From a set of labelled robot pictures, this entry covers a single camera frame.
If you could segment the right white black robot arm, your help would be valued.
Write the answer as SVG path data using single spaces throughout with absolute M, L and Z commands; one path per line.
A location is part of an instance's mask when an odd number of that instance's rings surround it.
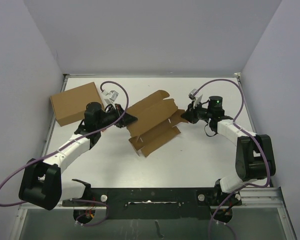
M 200 120 L 206 122 L 214 135 L 225 137 L 236 147 L 234 172 L 218 179 L 213 187 L 212 199 L 222 205 L 230 199 L 232 192 L 243 186 L 251 186 L 263 179 L 269 184 L 276 173 L 275 156 L 271 137 L 237 125 L 232 117 L 225 115 L 221 96 L 210 96 L 205 103 L 207 107 L 194 97 L 180 116 L 191 124 Z

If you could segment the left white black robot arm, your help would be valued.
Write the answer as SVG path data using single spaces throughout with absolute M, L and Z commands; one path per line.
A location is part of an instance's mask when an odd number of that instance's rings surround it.
M 125 128 L 137 120 L 120 104 L 112 105 L 107 111 L 98 102 L 87 104 L 83 120 L 65 144 L 44 160 L 28 161 L 19 199 L 46 210 L 52 210 L 60 201 L 73 199 L 81 206 L 87 205 L 92 199 L 91 185 L 79 179 L 64 181 L 62 173 L 97 144 L 103 130 L 113 125 Z

